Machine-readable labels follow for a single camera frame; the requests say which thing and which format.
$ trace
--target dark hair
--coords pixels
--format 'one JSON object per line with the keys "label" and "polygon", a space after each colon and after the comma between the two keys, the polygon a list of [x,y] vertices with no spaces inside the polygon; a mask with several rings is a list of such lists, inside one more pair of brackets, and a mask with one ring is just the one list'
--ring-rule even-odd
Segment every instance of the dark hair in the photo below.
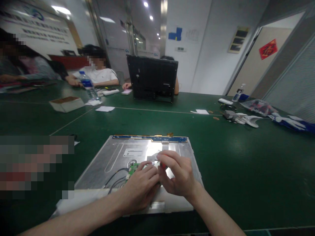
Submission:
{"label": "dark hair", "polygon": [[[34,51],[30,47],[21,44],[21,42],[18,41],[18,39],[15,37],[14,34],[8,33],[2,28],[0,28],[0,47],[5,47],[5,45],[12,45],[14,46],[23,56],[27,57],[42,57],[38,52]],[[19,67],[25,74],[28,74],[28,70],[26,66],[17,58],[14,56],[8,56],[7,59],[16,67]]]}
{"label": "dark hair", "polygon": [[170,61],[174,61],[174,58],[173,57],[170,57],[170,56],[161,56],[160,59],[166,59],[166,60],[170,60]]}
{"label": "dark hair", "polygon": [[94,46],[92,44],[85,45],[84,48],[82,48],[82,52],[86,56],[106,59],[105,50],[103,50],[102,48],[98,46]]}

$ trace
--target plastic bottle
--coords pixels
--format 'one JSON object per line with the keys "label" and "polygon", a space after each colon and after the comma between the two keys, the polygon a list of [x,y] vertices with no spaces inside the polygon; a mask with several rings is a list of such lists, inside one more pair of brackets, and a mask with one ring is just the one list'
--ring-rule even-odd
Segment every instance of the plastic bottle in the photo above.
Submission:
{"label": "plastic bottle", "polygon": [[233,99],[232,99],[233,102],[237,102],[237,101],[239,100],[240,96],[241,96],[242,93],[244,92],[245,85],[246,85],[246,84],[242,84],[242,86],[240,86],[240,87],[237,89],[237,92],[236,92],[235,96],[234,96]]}
{"label": "plastic bottle", "polygon": [[99,96],[93,86],[92,80],[88,77],[84,71],[79,71],[80,81],[88,92],[90,100],[99,100]]}

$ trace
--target green table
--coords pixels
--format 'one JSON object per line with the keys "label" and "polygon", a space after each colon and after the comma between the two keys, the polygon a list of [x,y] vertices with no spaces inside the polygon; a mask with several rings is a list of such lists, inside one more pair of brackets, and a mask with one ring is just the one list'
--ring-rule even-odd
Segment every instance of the green table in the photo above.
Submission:
{"label": "green table", "polygon": [[[243,230],[315,225],[313,135],[289,130],[269,119],[257,121],[257,129],[227,122],[217,102],[224,96],[181,92],[173,104],[167,104],[134,100],[132,95],[117,93],[102,98],[102,105],[116,107],[111,112],[86,106],[63,114],[48,104],[70,95],[88,100],[84,90],[64,82],[24,94],[0,94],[5,116],[5,122],[0,124],[1,135],[76,134],[81,142],[75,146],[74,155],[67,155],[62,164],[56,165],[55,172],[44,175],[39,187],[53,189],[59,184],[67,189],[68,181],[79,178],[112,134],[173,132],[175,136],[189,137],[205,189]],[[214,115],[190,112],[195,109],[212,110]],[[243,109],[239,112],[250,113]],[[52,191],[51,199],[6,202],[3,213],[11,229],[18,233],[47,220],[57,201]],[[192,211],[120,218],[94,234],[207,231],[199,215]]]}

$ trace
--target black monitor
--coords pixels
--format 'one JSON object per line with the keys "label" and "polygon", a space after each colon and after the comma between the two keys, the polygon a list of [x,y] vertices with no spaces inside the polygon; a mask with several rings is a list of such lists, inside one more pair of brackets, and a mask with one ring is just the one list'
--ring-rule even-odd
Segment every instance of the black monitor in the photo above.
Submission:
{"label": "black monitor", "polygon": [[127,55],[136,99],[173,103],[178,61]]}

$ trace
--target hand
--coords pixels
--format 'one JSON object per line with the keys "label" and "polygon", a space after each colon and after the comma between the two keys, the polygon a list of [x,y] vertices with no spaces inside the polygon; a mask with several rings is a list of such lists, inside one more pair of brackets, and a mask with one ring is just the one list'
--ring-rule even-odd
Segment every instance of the hand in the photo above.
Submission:
{"label": "hand", "polygon": [[120,205],[121,215],[128,215],[145,209],[152,201],[159,189],[157,168],[151,161],[141,162],[125,186],[116,194],[116,201]]}
{"label": "hand", "polygon": [[184,196],[187,200],[194,197],[201,185],[194,178],[190,158],[181,157],[175,151],[164,150],[157,155],[157,159],[168,166],[175,176],[170,179],[165,170],[161,166],[158,167],[159,179],[165,190]]}
{"label": "hand", "polygon": [[15,76],[15,75],[0,75],[0,82],[2,83],[11,83],[11,82],[15,82],[16,80],[23,78],[22,76]]}
{"label": "hand", "polygon": [[126,90],[126,89],[128,89],[128,88],[130,88],[131,87],[131,83],[124,83],[123,85],[122,85],[122,89],[123,90]]}

